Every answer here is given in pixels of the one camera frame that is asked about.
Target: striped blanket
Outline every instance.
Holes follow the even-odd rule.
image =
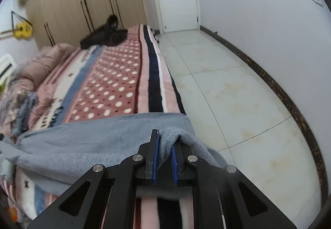
[[[148,26],[137,25],[128,29],[127,40],[118,46],[95,46],[76,54],[58,78],[52,106],[33,130],[143,112],[185,113],[155,35]],[[30,219],[57,198],[20,168],[12,184],[2,178],[0,186]]]

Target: dark baseboard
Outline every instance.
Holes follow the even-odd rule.
[[[294,104],[293,100],[289,97],[289,95],[284,91],[284,89],[253,59],[251,59],[243,51],[235,47],[232,43],[223,39],[216,33],[213,33],[211,30],[205,28],[204,26],[201,25],[200,30],[207,33],[215,40],[223,44],[226,48],[228,48],[231,52],[238,56],[242,61],[244,61],[253,71],[255,71],[261,77],[261,79],[264,80],[266,84],[272,89],[272,91],[274,91],[278,98],[283,102],[287,110],[291,113],[312,152],[312,156],[314,158],[314,162],[318,172],[319,183],[321,186],[322,206],[324,206],[329,195],[328,179],[325,170],[325,164],[318,143],[303,114]]]

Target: white headboard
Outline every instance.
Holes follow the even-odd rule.
[[[0,58],[0,85],[4,83],[15,68],[16,63],[10,54],[4,54]]]

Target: white floor tile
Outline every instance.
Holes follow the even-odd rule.
[[[165,34],[158,35],[159,47],[162,50],[165,47],[173,46],[172,42],[168,39]]]
[[[217,151],[227,148],[216,119],[194,78],[186,75],[174,77],[174,81],[196,136]]]
[[[219,42],[200,30],[189,30],[167,33],[172,44],[177,47],[185,44],[206,44],[216,45]]]
[[[319,189],[312,154],[293,117],[230,151],[239,170],[291,220]]]
[[[229,69],[247,66],[239,57],[223,45],[186,44],[176,46],[190,72],[210,72],[217,69]]]
[[[184,61],[173,46],[162,47],[160,49],[172,77],[191,75]]]
[[[221,150],[218,152],[221,156],[223,156],[223,158],[227,161],[228,165],[233,165],[235,166],[236,163],[231,155],[230,149],[226,148],[224,150]]]
[[[305,208],[292,220],[297,229],[307,229],[321,210],[321,190],[318,189]]]
[[[193,77],[229,146],[252,138],[291,116],[250,67],[198,73]]]

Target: ukulele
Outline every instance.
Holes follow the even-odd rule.
[[[26,22],[23,21],[22,23],[18,23],[13,30],[5,30],[0,32],[0,34],[6,34],[6,33],[13,33],[14,38],[16,39],[28,39],[32,36],[32,26]]]
[[[21,23],[16,24],[15,28],[14,28],[14,21],[13,21],[14,14],[17,15],[22,20]],[[10,33],[10,32],[13,33],[13,36],[16,39],[20,39],[20,38],[28,39],[32,36],[32,24],[24,17],[22,17],[12,11],[12,29],[2,31],[2,32],[0,32],[0,35]]]

